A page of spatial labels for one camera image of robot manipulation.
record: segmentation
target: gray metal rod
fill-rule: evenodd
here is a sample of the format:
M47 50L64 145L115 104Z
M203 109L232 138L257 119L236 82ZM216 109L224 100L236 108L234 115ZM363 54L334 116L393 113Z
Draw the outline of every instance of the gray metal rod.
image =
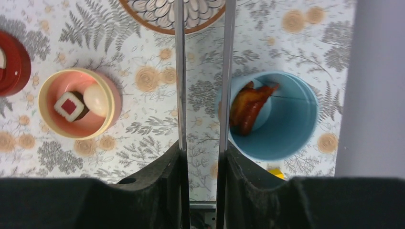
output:
M186 58L184 34L184 4L183 0L174 0L174 36L176 41L176 72L177 72L177 109L179 119L179 147L180 153L180 183L181 183L181 215L182 228L190 228L190 197L187 163L186 141Z
M234 51L234 33L236 17L236 0L225 2L224 28L224 63L222 69L222 97L218 154L218 184L216 195L216 228L223 229L225 224L225 184L226 184L226 150L228 149L229 110L231 106L232 58Z

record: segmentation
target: red square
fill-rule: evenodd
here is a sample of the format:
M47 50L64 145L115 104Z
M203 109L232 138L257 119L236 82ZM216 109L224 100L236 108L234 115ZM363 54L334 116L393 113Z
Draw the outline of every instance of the red square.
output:
M71 115L76 110L76 105L70 99L66 99L64 104L62 104L62 109Z

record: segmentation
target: brown food item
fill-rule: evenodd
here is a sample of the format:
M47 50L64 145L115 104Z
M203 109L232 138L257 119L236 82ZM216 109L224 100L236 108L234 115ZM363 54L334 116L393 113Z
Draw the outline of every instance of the brown food item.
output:
M238 93L231 106L229 125L230 127L237 126L239 134L243 136L252 131L260 109L278 88L278 84L273 88L265 85L255 89L253 86L253 82L248 83Z

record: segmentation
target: pink bowl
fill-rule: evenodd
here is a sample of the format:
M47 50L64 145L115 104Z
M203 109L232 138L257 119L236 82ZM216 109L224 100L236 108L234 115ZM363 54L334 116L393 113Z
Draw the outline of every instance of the pink bowl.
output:
M108 113L105 118L89 111L82 119L70 123L55 111L53 105L63 93L78 91L83 94L93 83L101 86L107 98ZM65 69L50 76L42 85L38 100L45 123L56 133L73 139L89 139L102 134L117 121L122 108L114 83L102 73L84 68Z

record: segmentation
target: bowl rim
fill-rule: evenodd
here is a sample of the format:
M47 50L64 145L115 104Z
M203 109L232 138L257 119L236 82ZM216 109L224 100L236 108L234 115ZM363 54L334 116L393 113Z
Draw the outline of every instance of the bowl rim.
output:
M316 102L316 110L315 110L316 119L315 119L315 120L316 120L316 121L315 121L315 125L312 127L311 134L310 134L309 137L307 138L306 142L302 145L302 147L303 147L305 144L308 143L309 140L311 140L312 135L313 135L313 133L315 132L316 127L318 126L317 120L319 119L319 100L318 100L318 98L317 98L315 92L314 92L314 91L312 90L312 88L309 86L309 84L308 84L307 82L305 82L304 80L302 80L301 78L299 78L298 76L296 76L296 75L294 75L294 74L291 74L291 73L284 72L284 71L277 71L277 70L275 70L275 71L263 71L263 72L258 72L258 73L253 73L253 74L247 74L247 75L240 75L240 76L234 77L234 78L232 78L232 80L231 80L230 104L232 105L232 102L234 101L234 99L235 99L236 95L239 93L239 91L240 91L247 83L249 83L252 79L257 79L257 78L262 77L262 76L264 76L264 75L271 75L271 74L281 74L281 75L283 75L283 76L285 76L285 77L290 78L291 80L297 80L297 81L299 81L299 82L295 82L295 83L297 83L299 87L302 87L303 84L304 84L305 87L306 87L307 89L309 89L308 91L310 91L311 96L312 96L313 98L315 98L315 102ZM233 90L232 90L232 87L233 87L232 81L235 83L234 79L238 79L238 80L239 80L239 81L238 81L238 84L239 84L239 85L238 85L238 86L234 86L234 87L235 87L235 88L234 88L235 92L232 93L232 91L233 91ZM222 93L222 87L219 87L219 88L218 88L217 96L216 96L216 99L215 99L215 101L214 101L214 103L215 103L215 104L214 104L214 112L215 112L215 116L218 118L218 120L219 120L218 103L221 101L221 97L219 96L219 92ZM252 155L249 155L249 154L245 153L245 152L235 143L234 138L232 137L232 134L231 134L231 130L230 130L230 129L228 129L228 132L229 132L229 133L228 133L228 140L239 150L239 152L241 152L244 156L248 157L248 158L251 159L251 160L260 160L260 161L267 161L267 162L278 162L278 161L282 161L282 160L284 160L284 159L286 159L286 158L289 158L290 156L296 154L296 153L300 150L300 149L299 149L299 150L297 150L296 152L291 153L290 155L287 155L287 156L285 156L285 157L281 157L281 158L278 158L278 159L275 159L275 160L268 160L268 159L263 159L263 158L256 158L256 157L254 157L254 156L252 156Z
M79 72L79 73L84 73L84 74L89 75L91 78L93 78L98 83L98 85L101 86L101 88L103 89L104 96L107 97L107 103L108 103L108 107L109 107L107 116L106 116L103 124L101 125L101 127L97 131L95 131L94 133L92 133L88 136L78 137L76 135L73 135L73 134L70 134L70 133L64 131L51 119L49 113L47 112L47 109L48 109L47 103L40 102L41 100L46 99L46 95L49 90L49 87L54 82L54 80L56 80L60 75L62 75L63 73L66 73L66 72ZM89 69L85 69L85 68L67 68L67 69L63 69L63 70L60 70L60 71L52 74L42 84L42 86L39 90L39 94L38 94L38 107L39 107L39 111L40 111L43 121L55 133L57 133L61 136L67 137L67 138L75 139L75 140L86 140L86 139L94 138L94 137L100 135L101 133L106 131L108 129L108 127L110 126L110 124L114 118L114 112L115 112L115 106L116 106L113 98L114 98L114 96L113 96L111 88L108 86L107 82L103 79L103 77L100 76L97 72L89 70Z

